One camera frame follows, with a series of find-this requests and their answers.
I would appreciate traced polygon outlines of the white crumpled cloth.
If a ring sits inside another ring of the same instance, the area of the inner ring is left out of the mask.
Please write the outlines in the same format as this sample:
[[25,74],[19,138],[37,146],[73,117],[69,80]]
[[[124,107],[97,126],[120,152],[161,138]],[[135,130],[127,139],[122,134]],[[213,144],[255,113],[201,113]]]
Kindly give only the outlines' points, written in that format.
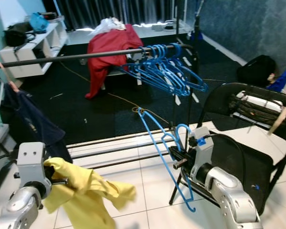
[[91,32],[91,35],[96,36],[100,33],[107,33],[112,30],[124,31],[126,26],[123,22],[115,17],[104,18],[100,24]]

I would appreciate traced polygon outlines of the dark curtain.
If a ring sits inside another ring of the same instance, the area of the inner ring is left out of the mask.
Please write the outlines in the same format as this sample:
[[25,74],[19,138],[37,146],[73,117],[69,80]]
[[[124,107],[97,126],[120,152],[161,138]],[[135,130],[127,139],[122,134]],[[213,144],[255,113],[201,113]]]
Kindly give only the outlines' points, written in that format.
[[124,24],[154,24],[176,18],[177,0],[56,0],[68,29],[96,28],[104,18]]

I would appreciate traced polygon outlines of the black duffel bag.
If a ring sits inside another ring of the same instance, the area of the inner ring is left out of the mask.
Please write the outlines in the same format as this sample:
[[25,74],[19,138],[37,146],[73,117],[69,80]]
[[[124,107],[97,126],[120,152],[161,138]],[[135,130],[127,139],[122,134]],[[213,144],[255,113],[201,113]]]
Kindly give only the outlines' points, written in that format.
[[269,55],[259,55],[239,67],[236,71],[237,81],[257,87],[270,85],[268,77],[276,70],[276,61]]

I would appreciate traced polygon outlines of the yellow t-shirt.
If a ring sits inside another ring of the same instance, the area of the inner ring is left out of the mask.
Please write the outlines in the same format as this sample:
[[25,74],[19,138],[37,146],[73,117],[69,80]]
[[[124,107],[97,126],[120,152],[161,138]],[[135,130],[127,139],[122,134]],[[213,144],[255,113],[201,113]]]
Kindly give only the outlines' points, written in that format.
[[114,219],[107,211],[104,200],[121,211],[135,201],[134,185],[109,181],[93,169],[82,168],[52,157],[43,162],[68,178],[66,185],[53,185],[43,204],[48,212],[63,208],[74,229],[116,229]]

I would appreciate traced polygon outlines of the black handbag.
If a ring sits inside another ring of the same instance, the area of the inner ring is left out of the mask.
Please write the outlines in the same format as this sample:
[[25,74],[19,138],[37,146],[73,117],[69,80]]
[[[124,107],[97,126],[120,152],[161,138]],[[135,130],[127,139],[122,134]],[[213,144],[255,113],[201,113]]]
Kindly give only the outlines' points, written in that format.
[[19,22],[9,26],[4,32],[4,41],[7,46],[18,47],[30,41],[29,32],[33,28],[29,22]]

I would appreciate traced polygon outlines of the blue bag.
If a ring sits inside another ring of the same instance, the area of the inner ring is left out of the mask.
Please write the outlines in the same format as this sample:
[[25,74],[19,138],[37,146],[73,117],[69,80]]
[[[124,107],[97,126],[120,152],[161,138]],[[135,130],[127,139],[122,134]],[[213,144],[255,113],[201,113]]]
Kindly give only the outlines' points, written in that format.
[[34,33],[46,33],[49,22],[38,12],[34,12],[30,15],[29,24],[32,27]]

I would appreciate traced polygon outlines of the beige wooden stick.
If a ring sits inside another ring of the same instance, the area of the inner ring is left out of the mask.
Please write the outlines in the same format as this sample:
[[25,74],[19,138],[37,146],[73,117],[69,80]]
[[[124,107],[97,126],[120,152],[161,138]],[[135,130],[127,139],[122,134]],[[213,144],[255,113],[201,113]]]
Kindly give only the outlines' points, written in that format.
[[278,127],[283,123],[283,121],[286,119],[286,106],[283,107],[282,111],[279,113],[279,116],[275,120],[274,124],[271,126],[271,128],[268,130],[267,135],[272,135]]

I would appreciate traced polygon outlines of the black folding chair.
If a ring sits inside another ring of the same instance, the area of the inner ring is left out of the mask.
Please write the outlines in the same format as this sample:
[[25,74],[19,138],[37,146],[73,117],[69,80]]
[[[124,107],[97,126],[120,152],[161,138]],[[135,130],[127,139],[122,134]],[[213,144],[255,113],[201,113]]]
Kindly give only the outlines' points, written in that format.
[[[225,83],[213,89],[206,99],[198,126],[202,126],[206,114],[232,116],[235,118],[233,125],[237,122],[243,124],[245,119],[233,115],[228,107],[230,98],[242,90],[265,100],[278,100],[286,106],[286,94],[245,83]],[[286,119],[274,131],[274,135],[286,140]],[[268,196],[285,170],[286,155],[280,161],[274,162],[270,155],[237,141],[217,135],[214,138],[216,142],[211,165],[224,169],[242,181],[245,185],[245,192],[252,197],[257,211],[262,214]]]

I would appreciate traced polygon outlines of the pink clothes hanger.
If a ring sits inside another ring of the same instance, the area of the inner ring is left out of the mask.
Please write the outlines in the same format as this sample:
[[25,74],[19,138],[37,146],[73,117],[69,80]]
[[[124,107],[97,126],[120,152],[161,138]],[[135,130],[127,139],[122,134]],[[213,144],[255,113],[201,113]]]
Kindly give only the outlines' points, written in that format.
[[0,69],[2,70],[2,72],[6,75],[6,79],[10,85],[10,87],[12,88],[12,90],[14,92],[19,92],[19,88],[17,87],[17,85],[15,85],[15,83],[11,80],[8,72],[5,70],[5,68],[3,67],[3,64],[0,62]]

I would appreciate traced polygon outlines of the white window ledge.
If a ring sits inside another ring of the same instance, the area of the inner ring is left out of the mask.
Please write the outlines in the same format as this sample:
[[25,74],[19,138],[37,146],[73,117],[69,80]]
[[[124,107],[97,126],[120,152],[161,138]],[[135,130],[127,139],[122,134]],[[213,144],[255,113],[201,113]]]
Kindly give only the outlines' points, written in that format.
[[[153,29],[153,26],[162,26],[164,27],[166,24],[162,22],[157,22],[154,24],[143,24],[138,25],[135,24],[133,26],[134,31],[136,31],[137,35],[141,39],[149,38],[149,37],[157,37],[157,36],[167,36],[167,35],[176,35],[176,32],[174,29],[165,29],[163,31],[155,31]],[[188,33],[189,31],[192,31],[194,28],[193,26],[186,24],[183,21],[180,21],[179,25],[179,33]],[[67,32],[68,39],[66,44],[88,44],[89,41],[93,38],[91,33],[93,32],[93,29],[91,28],[83,28],[83,29],[76,29],[71,32]]]

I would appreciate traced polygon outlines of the blue cloth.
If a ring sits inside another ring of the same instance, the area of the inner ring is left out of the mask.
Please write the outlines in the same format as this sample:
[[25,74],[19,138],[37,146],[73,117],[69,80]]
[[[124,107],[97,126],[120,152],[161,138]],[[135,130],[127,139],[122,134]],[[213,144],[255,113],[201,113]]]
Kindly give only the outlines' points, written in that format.
[[270,74],[267,80],[269,85],[266,89],[281,92],[286,86],[286,70],[279,76],[276,76],[274,73]]

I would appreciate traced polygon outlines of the white shelf unit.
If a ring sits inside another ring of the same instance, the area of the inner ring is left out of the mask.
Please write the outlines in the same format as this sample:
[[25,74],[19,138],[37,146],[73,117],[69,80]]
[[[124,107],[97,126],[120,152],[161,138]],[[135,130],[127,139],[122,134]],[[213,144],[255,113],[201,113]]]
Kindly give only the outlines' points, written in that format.
[[[68,35],[62,22],[51,22],[46,33],[36,35],[35,39],[15,51],[13,47],[6,46],[0,50],[3,62],[17,62],[57,57],[66,44]],[[6,68],[14,78],[27,78],[29,76],[43,75],[49,69],[51,62],[23,65]]]

